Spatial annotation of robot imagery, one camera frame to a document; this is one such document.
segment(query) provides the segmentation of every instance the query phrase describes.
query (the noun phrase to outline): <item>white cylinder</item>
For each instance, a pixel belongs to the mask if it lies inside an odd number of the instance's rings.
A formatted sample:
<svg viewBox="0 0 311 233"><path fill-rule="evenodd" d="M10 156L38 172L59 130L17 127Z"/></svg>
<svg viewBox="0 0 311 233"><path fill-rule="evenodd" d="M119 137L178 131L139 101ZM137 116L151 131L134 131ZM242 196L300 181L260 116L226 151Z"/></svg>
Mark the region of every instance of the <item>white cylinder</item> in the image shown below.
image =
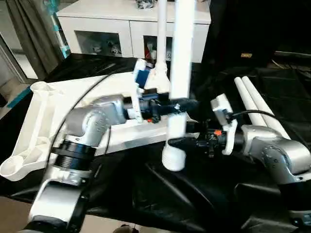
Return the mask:
<svg viewBox="0 0 311 233"><path fill-rule="evenodd" d="M188 98L190 88L192 38L196 0L176 0L173 39L170 99ZM186 133L187 113L170 115L167 139L183 137ZM162 163L171 171L185 167L186 153L167 144L162 152Z"/></svg>
<svg viewBox="0 0 311 233"><path fill-rule="evenodd" d="M166 68L166 12L167 0L158 1L156 68Z"/></svg>
<svg viewBox="0 0 311 233"><path fill-rule="evenodd" d="M264 99L262 98L262 96L260 95L260 93L257 91L257 89L255 88L255 86L252 84L252 82L249 80L249 78L247 76L244 76L242 78L242 81L247 89L247 91L249 92L250 96L252 97L255 105L257 106L257 108L259 110L268 112L273 114L272 110L269 108L269 106L267 105L267 103L264 101ZM276 131L278 131L284 138L286 139L291 139L289 137L289 135L286 133L285 129L283 128L283 126L281 125L281 123L272 118L269 117L267 115L262 114L262 117L264 119L264 121L266 122L266 125L268 127L270 127L271 129L274 129Z"/></svg>
<svg viewBox="0 0 311 233"><path fill-rule="evenodd" d="M242 79L240 77L236 77L234 79L234 82L238 88L239 94L242 98L242 101L245 105L245 108L247 110L258 110L257 106L255 105L252 97L248 93ZM251 119L251 122L253 125L261 125L261 126L267 126L265 121L263 120L261 114L258 113L250 113L248 114L249 118Z"/></svg>

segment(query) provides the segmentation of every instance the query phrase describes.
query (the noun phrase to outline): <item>white cabinet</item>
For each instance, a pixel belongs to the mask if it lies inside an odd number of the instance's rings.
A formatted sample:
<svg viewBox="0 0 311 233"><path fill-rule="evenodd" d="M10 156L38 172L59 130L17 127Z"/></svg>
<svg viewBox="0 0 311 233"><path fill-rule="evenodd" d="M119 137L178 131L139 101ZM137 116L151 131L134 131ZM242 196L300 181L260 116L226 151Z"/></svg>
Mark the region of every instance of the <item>white cabinet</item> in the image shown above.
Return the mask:
<svg viewBox="0 0 311 233"><path fill-rule="evenodd" d="M137 58L144 58L146 53L146 47L148 40L152 40L151 36L154 36L156 41L157 35L157 23L156 22L141 22L130 21L133 56ZM192 62L200 63L204 52L205 41L208 32L208 24L195 24L192 42ZM167 51L172 50L172 38L174 34L174 23L166 24L166 36L168 37L166 43Z"/></svg>
<svg viewBox="0 0 311 233"><path fill-rule="evenodd" d="M71 52L145 58L156 50L157 6L141 10L135 0L79 0L57 13ZM167 58L172 48L175 3L167 7ZM201 62L210 25L208 3L198 2L192 61Z"/></svg>
<svg viewBox="0 0 311 233"><path fill-rule="evenodd" d="M129 21L59 17L71 52L133 57Z"/></svg>

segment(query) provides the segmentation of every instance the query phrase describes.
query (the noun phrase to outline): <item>black fabric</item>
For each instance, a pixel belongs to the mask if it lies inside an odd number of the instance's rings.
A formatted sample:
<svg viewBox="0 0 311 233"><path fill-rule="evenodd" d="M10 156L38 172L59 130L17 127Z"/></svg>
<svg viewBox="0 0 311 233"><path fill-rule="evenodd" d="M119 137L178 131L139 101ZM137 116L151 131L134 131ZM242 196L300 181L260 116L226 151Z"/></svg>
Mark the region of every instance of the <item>black fabric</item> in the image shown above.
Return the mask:
<svg viewBox="0 0 311 233"><path fill-rule="evenodd" d="M107 68L112 62L117 65ZM130 71L134 64L132 58L72 54L51 73L48 82L107 74L119 66ZM208 77L199 71L194 67L191 91L203 102L200 111L190 113L192 117L213 118L209 101L221 93L227 94L234 111L243 110L233 78L248 74L274 113L290 119L311 142L309 83L296 73L236 68ZM0 120L1 132L6 132L0 136L0 162L13 151L31 97L27 95ZM245 117L239 121L249 120ZM102 163L103 167L89 191L87 213L177 232L237 232L241 228L248 232L257 224L261 229L268 226L272 232L290 232L279 190L261 165L250 165L234 156L208 158L206 154L188 153L186 168L169 172L161 163L163 145L96 157L93 166ZM17 182L0 177L0 195L32 202L42 176L43 170L37 170Z"/></svg>

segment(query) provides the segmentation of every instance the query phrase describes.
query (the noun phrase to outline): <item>cabinet drawer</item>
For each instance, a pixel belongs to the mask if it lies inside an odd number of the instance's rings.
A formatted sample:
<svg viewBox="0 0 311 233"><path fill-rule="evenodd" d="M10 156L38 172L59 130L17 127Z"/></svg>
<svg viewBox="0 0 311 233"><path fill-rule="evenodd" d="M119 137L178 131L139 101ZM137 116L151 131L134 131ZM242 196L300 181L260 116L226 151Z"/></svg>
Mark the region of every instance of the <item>cabinet drawer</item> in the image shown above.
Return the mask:
<svg viewBox="0 0 311 233"><path fill-rule="evenodd" d="M137 58L145 57L145 43L148 38L157 35L156 22L130 21L133 56ZM207 38L209 25L195 24L192 42L192 62L200 63L202 61L205 42ZM174 23L166 24L167 37L173 37Z"/></svg>
<svg viewBox="0 0 311 233"><path fill-rule="evenodd" d="M128 20L59 17L71 52L133 57Z"/></svg>

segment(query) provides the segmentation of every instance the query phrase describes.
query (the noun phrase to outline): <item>black cable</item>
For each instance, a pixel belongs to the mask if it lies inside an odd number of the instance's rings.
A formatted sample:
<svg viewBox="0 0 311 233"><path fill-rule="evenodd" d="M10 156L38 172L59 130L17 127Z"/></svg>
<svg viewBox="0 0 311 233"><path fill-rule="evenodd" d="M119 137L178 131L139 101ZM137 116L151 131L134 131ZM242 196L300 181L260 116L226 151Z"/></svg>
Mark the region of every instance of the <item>black cable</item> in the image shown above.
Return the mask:
<svg viewBox="0 0 311 233"><path fill-rule="evenodd" d="M281 118L279 118L279 117L277 117L277 116L275 116L275 115L273 115L273 114L271 114L271 113L268 113L268 112L265 112L265 111L261 111L261 110L245 110L245 111L241 111L241 112L239 112L239 113L233 113L233 114L230 115L230 117L231 117L231 118L236 118L236 117L238 117L238 116L240 116L240 115L249 114L249 113L264 114L264 115L267 115L267 116L269 116L269 117L272 117L272 118L278 120L280 123L286 125L287 128L295 134L295 136L299 139L299 141L300 141L306 148L309 149L308 143L303 139L303 137L302 137L296 130L293 129L292 126L290 126L290 124L289 124L287 121L285 121L285 120L283 120L283 119L281 119Z"/></svg>
<svg viewBox="0 0 311 233"><path fill-rule="evenodd" d="M128 69L128 67L122 67L122 68L120 68L120 69L117 69L117 70L114 70L114 71L110 72L108 75L106 75L106 76L102 77L101 79L99 79L96 83L94 83L91 87L89 87L89 88L85 91L85 93L83 93L83 94L81 95L81 97L75 102L75 104L70 108L70 110L67 112L67 114L66 114L65 117L63 118L63 120L62 120L62 122L61 122L59 128L57 129L57 131L56 131L56 133L55 133L55 135L54 135L54 138L53 138L52 141L51 141L50 148L49 148L49 153L48 153L48 158L47 158L46 164L45 164L45 172L46 172L46 170L48 169L48 166L49 166L49 163L50 163L50 157L51 157L51 151L52 151L53 145L54 145L54 143L55 143L55 141L56 141L56 139L57 139L57 136L58 136L58 134L59 134L61 128L63 127L63 125L64 125L64 123L65 123L65 121L66 121L66 117L67 117L68 114L71 112L71 110L73 110L73 109L77 106L77 104L78 104L91 90L93 90L98 84L100 84L100 83L101 83L102 81L104 81L106 78L110 77L111 75L113 75L113 74L115 74L115 73L117 73L117 72L122 72L122 71L125 71L125 70L127 70L127 69Z"/></svg>

